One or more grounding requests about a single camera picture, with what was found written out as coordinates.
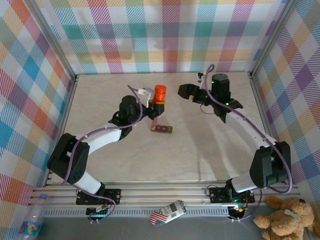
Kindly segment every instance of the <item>plaid wallpaper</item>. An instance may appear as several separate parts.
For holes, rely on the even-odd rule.
[[[320,0],[300,0],[257,83],[273,134],[291,145],[293,180],[320,219]]]
[[[15,239],[40,187],[71,88],[23,0],[0,8],[0,239]]]
[[[245,71],[286,1],[37,0],[78,74]]]

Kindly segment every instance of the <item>plastic water bottle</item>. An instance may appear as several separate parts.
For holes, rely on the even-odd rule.
[[[48,195],[41,193],[39,199],[29,208],[19,230],[17,240],[36,239],[43,223],[42,208]]]

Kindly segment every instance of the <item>teddy bear ear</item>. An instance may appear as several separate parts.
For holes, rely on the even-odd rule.
[[[316,220],[313,222],[311,226],[308,227],[310,232],[313,233],[317,238],[320,238],[320,222]]]
[[[266,204],[268,204],[269,207],[273,208],[273,209],[280,209],[281,205],[283,203],[283,200],[276,197],[276,196],[268,196],[266,198]]]

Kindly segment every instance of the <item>teddy bear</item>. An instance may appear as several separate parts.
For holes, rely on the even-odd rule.
[[[254,223],[261,229],[265,240],[303,240],[304,228],[308,228],[320,238],[320,223],[315,221],[311,205],[299,197],[280,199],[276,196],[266,198],[266,203],[278,211],[269,216],[258,215]]]

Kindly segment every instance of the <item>purple cable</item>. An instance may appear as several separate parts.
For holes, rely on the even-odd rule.
[[[205,90],[206,90],[206,93],[208,94],[208,96],[211,98],[212,101],[214,101],[216,104],[230,110],[231,112],[234,112],[235,114],[237,114],[238,116],[240,116],[242,119],[244,119],[272,148],[273,150],[276,152],[276,154],[279,156],[279,158],[281,159],[283,165],[284,165],[284,168],[288,174],[288,179],[289,179],[289,186],[288,186],[288,189],[286,191],[280,191],[278,189],[275,189],[274,187],[272,186],[269,186],[270,189],[272,189],[273,191],[277,192],[277,193],[280,193],[280,194],[288,194],[291,192],[292,190],[292,186],[293,186],[293,180],[292,180],[292,175],[291,175],[291,172],[290,172],[290,169],[289,169],[289,166],[288,164],[286,163],[286,160],[284,158],[284,156],[281,154],[281,152],[273,145],[273,143],[264,135],[263,132],[261,132],[259,130],[259,128],[252,122],[250,121],[246,116],[244,116],[242,113],[238,112],[237,110],[219,102],[218,100],[216,100],[212,95],[211,93],[209,92],[209,89],[208,89],[208,81],[207,81],[207,78],[208,78],[208,73],[211,73],[213,70],[215,69],[215,65],[214,64],[211,64],[205,75],[204,75],[204,84],[205,84]],[[256,205],[256,207],[244,218],[241,218],[241,219],[237,219],[236,220],[245,220],[245,219],[248,219],[252,214],[254,214],[258,207],[260,206],[262,202],[262,190],[260,189],[260,199]]]
[[[68,169],[67,169],[67,171],[66,171],[66,174],[65,174],[65,177],[64,177],[64,180],[63,180],[62,184],[65,184],[65,183],[67,182],[69,176],[70,176],[70,172],[71,172],[71,167],[72,167],[72,163],[73,163],[73,160],[74,160],[75,151],[76,151],[79,143],[80,143],[82,140],[88,138],[89,136],[92,136],[92,135],[94,135],[94,134],[97,134],[97,133],[99,133],[99,132],[101,132],[101,131],[106,131],[106,130],[109,130],[109,129],[125,129],[125,128],[129,128],[129,127],[134,126],[135,124],[137,124],[137,123],[140,121],[140,119],[142,118],[142,114],[143,114],[143,107],[142,107],[142,103],[141,103],[141,101],[140,101],[140,98],[138,97],[138,95],[137,95],[137,93],[136,93],[138,90],[135,89],[135,88],[132,88],[132,87],[129,86],[129,85],[128,85],[128,88],[132,91],[132,93],[134,94],[135,98],[137,99],[137,101],[138,101],[138,103],[139,103],[140,114],[139,114],[139,117],[137,118],[137,120],[136,120],[135,122],[129,124],[129,125],[126,125],[126,126],[101,127],[101,128],[96,129],[96,130],[93,130],[93,131],[89,132],[88,134],[84,135],[83,137],[81,137],[81,138],[75,143],[75,145],[74,145],[74,147],[73,147],[73,149],[72,149],[71,156],[70,156],[70,160],[69,160],[69,166],[68,166]],[[92,196],[92,197],[94,197],[94,198],[99,198],[99,199],[105,199],[105,200],[108,200],[108,201],[110,201],[110,202],[113,203],[112,211],[109,212],[105,217],[103,217],[102,219],[100,219],[100,221],[105,220],[105,219],[106,219],[108,216],[110,216],[110,215],[114,212],[114,210],[116,209],[116,202],[115,202],[113,199],[111,199],[111,198],[109,198],[109,197],[105,197],[105,196],[99,196],[99,195],[91,194],[91,193],[89,193],[89,192],[87,192],[87,191],[85,191],[85,190],[80,189],[79,187],[77,187],[77,186],[75,186],[75,185],[73,185],[73,186],[74,186],[76,189],[81,190],[82,192],[84,192],[85,194],[87,194],[87,195],[89,195],[89,196]]]

